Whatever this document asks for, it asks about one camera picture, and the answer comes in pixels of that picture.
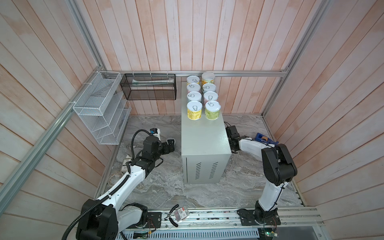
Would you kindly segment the green label can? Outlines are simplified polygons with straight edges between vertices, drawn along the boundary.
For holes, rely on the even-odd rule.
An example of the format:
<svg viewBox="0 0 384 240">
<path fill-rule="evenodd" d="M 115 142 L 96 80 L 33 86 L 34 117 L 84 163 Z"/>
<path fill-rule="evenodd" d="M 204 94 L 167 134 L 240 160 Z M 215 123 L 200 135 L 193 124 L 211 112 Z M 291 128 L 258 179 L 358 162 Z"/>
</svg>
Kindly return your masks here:
<svg viewBox="0 0 384 240">
<path fill-rule="evenodd" d="M 217 101 L 208 101 L 205 104 L 205 116 L 208 120 L 216 120 L 219 118 L 221 105 Z"/>
</svg>

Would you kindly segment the light pink label can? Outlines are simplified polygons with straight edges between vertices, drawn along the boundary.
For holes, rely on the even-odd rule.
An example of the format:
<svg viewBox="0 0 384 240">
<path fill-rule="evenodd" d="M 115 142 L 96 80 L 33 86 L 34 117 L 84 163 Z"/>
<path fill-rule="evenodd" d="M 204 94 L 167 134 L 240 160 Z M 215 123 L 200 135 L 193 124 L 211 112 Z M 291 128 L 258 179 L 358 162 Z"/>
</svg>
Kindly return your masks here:
<svg viewBox="0 0 384 240">
<path fill-rule="evenodd" d="M 219 98 L 219 95 L 216 92 L 208 91 L 204 93 L 203 97 L 204 97 L 204 103 L 206 103 L 209 101 L 217 101 Z"/>
</svg>

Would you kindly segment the teal label can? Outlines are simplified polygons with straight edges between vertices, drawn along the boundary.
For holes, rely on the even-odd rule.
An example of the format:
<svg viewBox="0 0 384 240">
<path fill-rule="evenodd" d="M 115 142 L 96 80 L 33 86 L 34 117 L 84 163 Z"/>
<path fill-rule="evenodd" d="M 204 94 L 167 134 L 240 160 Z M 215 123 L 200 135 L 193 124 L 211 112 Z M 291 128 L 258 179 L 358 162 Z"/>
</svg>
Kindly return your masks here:
<svg viewBox="0 0 384 240">
<path fill-rule="evenodd" d="M 203 93 L 206 92 L 215 92 L 216 91 L 216 85 L 212 83 L 206 83 L 202 86 Z"/>
</svg>

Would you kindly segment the blue label can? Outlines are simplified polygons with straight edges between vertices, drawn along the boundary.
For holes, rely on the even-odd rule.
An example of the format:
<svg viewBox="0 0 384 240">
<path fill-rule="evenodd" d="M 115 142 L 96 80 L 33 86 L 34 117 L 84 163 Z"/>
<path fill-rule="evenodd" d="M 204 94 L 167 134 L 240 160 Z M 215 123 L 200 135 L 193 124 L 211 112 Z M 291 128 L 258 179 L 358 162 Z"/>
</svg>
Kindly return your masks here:
<svg viewBox="0 0 384 240">
<path fill-rule="evenodd" d="M 187 94 L 187 100 L 188 100 L 188 102 L 191 102 L 191 101 L 201 102 L 202 101 L 202 94 L 200 92 L 189 92 Z"/>
</svg>

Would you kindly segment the orange yellow label can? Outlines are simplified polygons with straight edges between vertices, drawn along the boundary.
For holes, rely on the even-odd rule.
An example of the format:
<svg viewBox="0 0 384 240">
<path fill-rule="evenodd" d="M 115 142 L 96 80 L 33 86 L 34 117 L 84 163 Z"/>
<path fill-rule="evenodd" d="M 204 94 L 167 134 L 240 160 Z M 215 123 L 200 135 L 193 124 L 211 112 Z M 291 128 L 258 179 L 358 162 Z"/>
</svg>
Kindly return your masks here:
<svg viewBox="0 0 384 240">
<path fill-rule="evenodd" d="M 215 82 L 215 74 L 212 73 L 212 72 L 204 72 L 202 74 L 202 85 L 205 85 L 205 84 L 214 84 Z"/>
</svg>

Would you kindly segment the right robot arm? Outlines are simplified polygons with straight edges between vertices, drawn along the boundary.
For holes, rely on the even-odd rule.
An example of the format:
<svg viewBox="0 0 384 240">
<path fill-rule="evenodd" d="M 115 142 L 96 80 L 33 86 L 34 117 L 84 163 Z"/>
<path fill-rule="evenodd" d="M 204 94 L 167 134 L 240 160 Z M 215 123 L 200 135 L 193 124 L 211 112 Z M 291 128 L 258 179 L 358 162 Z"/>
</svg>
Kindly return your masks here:
<svg viewBox="0 0 384 240">
<path fill-rule="evenodd" d="M 255 209 L 237 210 L 242 225 L 280 225 L 278 200 L 288 183 L 298 173 L 287 146 L 274 142 L 260 133 L 253 139 L 240 136 L 235 126 L 227 126 L 226 132 L 233 153 L 243 151 L 262 160 L 267 179 L 262 196 L 256 201 Z"/>
</svg>

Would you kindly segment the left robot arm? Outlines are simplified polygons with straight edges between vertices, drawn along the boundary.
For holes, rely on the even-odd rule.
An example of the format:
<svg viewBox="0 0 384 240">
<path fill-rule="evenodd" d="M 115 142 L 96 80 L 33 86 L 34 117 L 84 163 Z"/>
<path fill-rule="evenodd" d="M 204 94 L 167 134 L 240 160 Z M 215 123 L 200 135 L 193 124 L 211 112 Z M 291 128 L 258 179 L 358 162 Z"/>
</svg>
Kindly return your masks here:
<svg viewBox="0 0 384 240">
<path fill-rule="evenodd" d="M 175 140 L 162 142 L 157 136 L 149 135 L 143 142 L 143 149 L 128 164 L 127 172 L 96 200 L 87 200 L 81 214 L 68 226 L 62 239 L 68 238 L 73 228 L 77 229 L 78 240 L 114 240 L 130 226 L 148 225 L 147 207 L 133 203 L 122 205 L 132 191 L 158 167 L 157 160 L 174 152 Z"/>
</svg>

